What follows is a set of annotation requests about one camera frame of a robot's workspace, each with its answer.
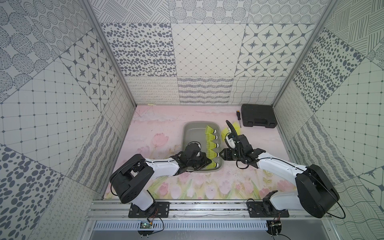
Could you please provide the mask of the grey plastic storage box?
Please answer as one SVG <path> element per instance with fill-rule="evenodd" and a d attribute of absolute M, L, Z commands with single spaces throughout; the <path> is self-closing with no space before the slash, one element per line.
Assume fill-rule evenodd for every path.
<path fill-rule="evenodd" d="M 182 140 L 182 147 L 183 149 L 190 143 L 190 142 L 199 142 L 201 144 L 201 151 L 206 153 L 207 146 L 206 146 L 206 134 L 205 134 L 205 128 L 206 126 L 210 126 L 213 129 L 217 131 L 215 134 L 218 138 L 216 140 L 213 140 L 212 142 L 219 144 L 219 147 L 216 149 L 213 149 L 212 151 L 216 153 L 220 153 L 223 150 L 223 143 L 220 137 L 220 127 L 214 123 L 214 122 L 189 122 L 184 126 L 183 129 L 183 140 Z M 220 167 L 217 169 L 211 169 L 211 170 L 205 170 L 205 168 L 199 170 L 199 172 L 202 173 L 209 173 L 209 172 L 216 172 L 224 165 L 224 160 L 218 156 L 217 158 L 212 159 L 212 161 L 215 161 L 219 163 Z"/>

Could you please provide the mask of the black handled screwdriver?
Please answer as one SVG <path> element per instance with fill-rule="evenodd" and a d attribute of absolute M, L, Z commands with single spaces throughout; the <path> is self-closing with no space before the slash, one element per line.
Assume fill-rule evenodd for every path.
<path fill-rule="evenodd" d="M 240 128 L 241 128 L 242 125 L 241 125 L 241 113 L 240 113 L 240 111 L 237 111 L 237 112 L 236 112 L 236 115 L 237 115 L 237 119 L 238 119 L 238 122 L 239 122 L 239 126 L 240 126 Z"/>

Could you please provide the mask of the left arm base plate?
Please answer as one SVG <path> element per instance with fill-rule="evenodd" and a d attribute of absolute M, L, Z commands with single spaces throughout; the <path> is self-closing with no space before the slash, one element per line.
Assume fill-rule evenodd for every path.
<path fill-rule="evenodd" d="M 137 205 L 130 207 L 129 218 L 167 218 L 169 216 L 170 202 L 155 202 L 147 210 L 141 210 Z"/>

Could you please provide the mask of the aluminium mounting rail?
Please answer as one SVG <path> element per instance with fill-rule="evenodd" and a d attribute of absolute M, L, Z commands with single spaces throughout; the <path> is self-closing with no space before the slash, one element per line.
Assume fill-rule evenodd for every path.
<path fill-rule="evenodd" d="M 283 210 L 268 215 L 262 201 L 252 200 L 159 200 L 153 210 L 141 211 L 119 200 L 94 201 L 86 220 L 317 220 L 304 210 Z"/>

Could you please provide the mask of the yellow shuttlecock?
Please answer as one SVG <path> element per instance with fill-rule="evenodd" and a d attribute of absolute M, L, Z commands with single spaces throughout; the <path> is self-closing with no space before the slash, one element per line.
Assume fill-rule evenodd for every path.
<path fill-rule="evenodd" d="M 206 135 L 215 135 L 217 133 L 217 131 L 215 129 L 213 129 L 212 127 L 210 126 L 206 126 L 205 128 L 205 134 Z"/>
<path fill-rule="evenodd" d="M 224 128 L 221 131 L 221 139 L 222 139 L 223 142 L 225 141 L 226 136 L 227 136 L 228 133 L 231 133 L 231 130 L 229 128 Z"/>
<path fill-rule="evenodd" d="M 237 135 L 241 135 L 242 132 L 241 132 L 241 126 L 239 125 L 238 122 L 234 122 L 233 123 L 233 128 L 235 129 L 235 131 L 237 132 Z"/>
<path fill-rule="evenodd" d="M 209 158 L 209 159 L 214 159 L 214 158 L 217 158 L 218 156 L 219 156 L 219 154 L 218 153 L 216 153 L 216 152 L 214 152 L 214 151 L 212 151 L 212 150 L 207 150 L 206 151 L 206 155 L 207 155 L 207 157 Z"/>
<path fill-rule="evenodd" d="M 206 146 L 207 146 L 207 150 L 213 150 L 213 149 L 218 148 L 218 147 L 219 147 L 219 144 L 214 143 L 214 142 L 212 142 L 212 141 L 208 141 L 208 142 L 206 143 Z"/>
<path fill-rule="evenodd" d="M 218 137 L 213 134 L 206 134 L 206 141 L 207 142 L 212 142 L 213 140 L 216 140 Z"/>
<path fill-rule="evenodd" d="M 219 168 L 220 165 L 219 163 L 215 162 L 215 161 L 212 161 L 210 164 L 208 164 L 206 167 L 205 167 L 205 170 L 211 170 L 211 169 L 217 169 Z"/>

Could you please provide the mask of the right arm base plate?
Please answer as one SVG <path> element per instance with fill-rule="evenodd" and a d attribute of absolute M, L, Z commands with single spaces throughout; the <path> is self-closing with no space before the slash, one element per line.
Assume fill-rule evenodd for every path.
<path fill-rule="evenodd" d="M 247 210 L 250 218 L 288 218 L 287 210 L 277 210 L 271 204 L 248 199 L 246 201 Z"/>

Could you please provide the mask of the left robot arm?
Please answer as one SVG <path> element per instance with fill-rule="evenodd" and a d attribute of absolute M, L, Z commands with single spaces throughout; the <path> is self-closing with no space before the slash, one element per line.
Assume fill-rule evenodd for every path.
<path fill-rule="evenodd" d="M 146 159 L 141 154 L 136 154 L 110 176 L 111 193 L 122 204 L 131 203 L 143 212 L 152 213 L 155 211 L 156 201 L 145 190 L 151 179 L 178 176 L 187 170 L 199 171 L 212 162 L 196 142 L 163 160 Z"/>

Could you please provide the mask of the black plastic tool case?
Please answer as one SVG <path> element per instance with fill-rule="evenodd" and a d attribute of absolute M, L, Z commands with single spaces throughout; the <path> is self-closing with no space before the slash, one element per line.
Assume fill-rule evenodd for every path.
<path fill-rule="evenodd" d="M 243 104 L 241 114 L 244 127 L 273 129 L 278 125 L 273 107 L 270 105 Z"/>

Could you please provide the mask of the green circuit board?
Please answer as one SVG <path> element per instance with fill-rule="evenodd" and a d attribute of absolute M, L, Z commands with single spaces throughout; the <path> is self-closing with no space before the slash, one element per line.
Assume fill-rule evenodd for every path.
<path fill-rule="evenodd" d="M 152 223 L 142 221 L 140 223 L 140 229 L 152 229 Z"/>

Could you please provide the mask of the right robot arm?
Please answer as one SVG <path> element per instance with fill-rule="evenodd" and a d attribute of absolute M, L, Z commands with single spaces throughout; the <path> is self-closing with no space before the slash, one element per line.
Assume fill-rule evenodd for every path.
<path fill-rule="evenodd" d="M 262 209 L 266 216 L 276 216 L 287 210 L 305 210 L 315 218 L 322 218 L 338 204 L 340 195 L 320 166 L 290 163 L 265 150 L 253 149 L 244 135 L 229 133 L 225 143 L 227 148 L 220 152 L 223 160 L 265 170 L 296 187 L 288 192 L 271 191 L 263 197 Z"/>

